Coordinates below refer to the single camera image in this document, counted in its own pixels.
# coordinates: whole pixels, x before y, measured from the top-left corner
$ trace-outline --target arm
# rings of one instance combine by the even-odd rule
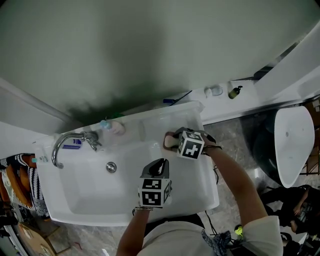
[[[126,228],[116,252],[116,256],[136,256],[144,243],[149,210],[137,210]]]
[[[206,137],[203,139],[206,146],[215,145]],[[234,195],[240,212],[241,224],[245,226],[249,222],[268,216],[246,171],[219,148],[211,147],[206,149],[205,152],[212,158]]]
[[[308,193],[309,193],[309,187],[305,190],[303,193],[300,201],[298,204],[293,208],[294,215],[299,215],[301,211],[301,206],[303,205],[304,201],[308,198]]]

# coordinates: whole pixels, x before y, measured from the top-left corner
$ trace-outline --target floor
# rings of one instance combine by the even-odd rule
[[[267,186],[276,188],[279,185],[267,177],[255,163],[251,154],[251,145],[255,137],[255,129],[263,122],[268,112],[249,115],[241,118],[209,124],[204,129],[217,140],[223,150],[233,157],[248,173],[259,193],[266,190]],[[219,175],[218,194],[220,205],[207,211],[212,224],[217,232],[230,230],[232,236],[234,227],[240,223],[239,211],[233,195],[225,181]],[[299,176],[294,186],[309,184],[314,188],[320,186],[317,175]],[[210,233],[209,220],[204,212],[199,213],[205,228]],[[126,227],[99,227],[56,223],[61,226],[58,233],[52,237],[51,242],[60,251],[71,246],[65,256],[115,256],[120,238]],[[42,230],[50,232],[52,223],[43,223]]]

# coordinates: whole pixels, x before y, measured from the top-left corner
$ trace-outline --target person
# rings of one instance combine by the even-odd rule
[[[278,187],[261,195],[269,215],[279,217],[280,225],[291,227],[296,233],[308,232],[317,235],[320,230],[320,191],[309,185],[300,187]],[[281,210],[273,211],[267,204],[281,201]]]
[[[211,136],[202,137],[205,153],[212,158],[235,197],[243,226],[243,243],[237,249],[229,248],[232,247],[228,243],[230,232],[209,237],[201,220],[199,223],[200,218],[195,220],[194,215],[156,223],[145,236],[146,227],[154,223],[147,224],[150,211],[140,207],[119,242],[117,256],[283,255],[278,216],[267,215],[245,170],[217,147]]]

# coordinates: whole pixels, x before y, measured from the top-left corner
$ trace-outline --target white sink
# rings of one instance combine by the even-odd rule
[[[92,226],[125,226],[138,206],[138,184],[143,168],[166,158],[172,180],[172,203],[151,212],[149,221],[190,215],[219,205],[212,161],[179,158],[163,149],[165,133],[180,127],[203,130],[200,103],[176,106],[120,117],[126,133],[122,136],[101,130],[99,124],[74,132],[96,131],[102,150],[94,152],[84,142],[79,150],[60,149],[58,169],[51,162],[54,137],[47,136],[33,145],[43,196],[53,220]],[[114,162],[116,172],[106,170]]]

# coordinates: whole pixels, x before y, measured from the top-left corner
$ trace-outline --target white shirt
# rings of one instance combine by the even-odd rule
[[[144,238],[138,256],[214,256],[213,249],[201,235],[202,230],[202,227],[190,222],[165,222]],[[283,255],[278,216],[267,216],[248,223],[243,227],[243,237],[265,255]]]

